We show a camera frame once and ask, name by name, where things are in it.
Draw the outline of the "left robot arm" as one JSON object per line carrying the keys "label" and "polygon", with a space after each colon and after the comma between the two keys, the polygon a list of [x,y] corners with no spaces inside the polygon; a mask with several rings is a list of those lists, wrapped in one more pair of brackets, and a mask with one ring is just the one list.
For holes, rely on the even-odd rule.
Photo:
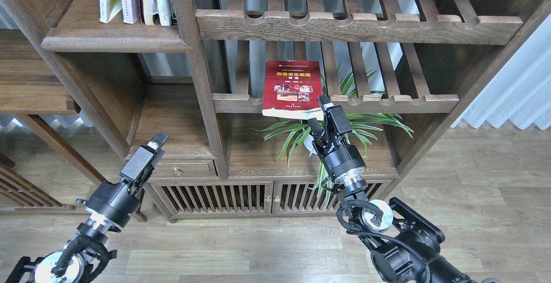
{"label": "left robot arm", "polygon": [[107,250],[107,232],[121,232],[142,204],[139,194],[164,154],[163,144],[168,136],[156,135],[145,146],[140,146],[121,169],[118,183],[105,182],[89,200],[77,199],[90,216],[77,227],[76,234],[61,250],[31,261],[21,257],[8,283],[18,283],[29,274],[28,283],[90,283],[117,257],[116,250]]}

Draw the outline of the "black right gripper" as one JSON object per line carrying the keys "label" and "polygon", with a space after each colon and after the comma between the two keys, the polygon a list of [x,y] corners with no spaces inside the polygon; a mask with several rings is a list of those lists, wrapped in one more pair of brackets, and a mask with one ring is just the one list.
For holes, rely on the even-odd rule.
{"label": "black right gripper", "polygon": [[352,126],[342,106],[335,106],[327,95],[318,97],[324,114],[325,130],[316,118],[307,120],[313,138],[312,144],[321,161],[319,180],[332,182],[360,182],[366,165],[356,146],[346,143]]}

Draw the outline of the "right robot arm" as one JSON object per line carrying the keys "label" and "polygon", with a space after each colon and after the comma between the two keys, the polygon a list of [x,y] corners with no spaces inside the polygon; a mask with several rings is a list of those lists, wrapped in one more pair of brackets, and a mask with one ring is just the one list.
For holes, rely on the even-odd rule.
{"label": "right robot arm", "polygon": [[348,234],[370,250],[371,261],[387,283],[471,283],[472,279],[440,254],[445,236],[398,198],[371,200],[361,172],[366,165],[356,146],[346,142],[352,132],[342,107],[325,95],[318,98],[325,124],[309,119],[313,149],[319,156],[329,191],[339,200],[337,218]]}

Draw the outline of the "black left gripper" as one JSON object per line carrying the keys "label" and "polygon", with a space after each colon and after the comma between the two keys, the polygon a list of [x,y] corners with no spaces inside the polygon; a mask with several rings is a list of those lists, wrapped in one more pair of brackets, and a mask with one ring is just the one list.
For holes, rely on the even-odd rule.
{"label": "black left gripper", "polygon": [[[168,136],[159,131],[146,146],[140,146],[120,171],[122,181],[102,183],[85,203],[87,210],[104,215],[119,228],[124,228],[142,204],[136,193],[163,157],[164,150],[161,148],[167,140]],[[130,193],[132,186],[136,187],[136,191]]]}

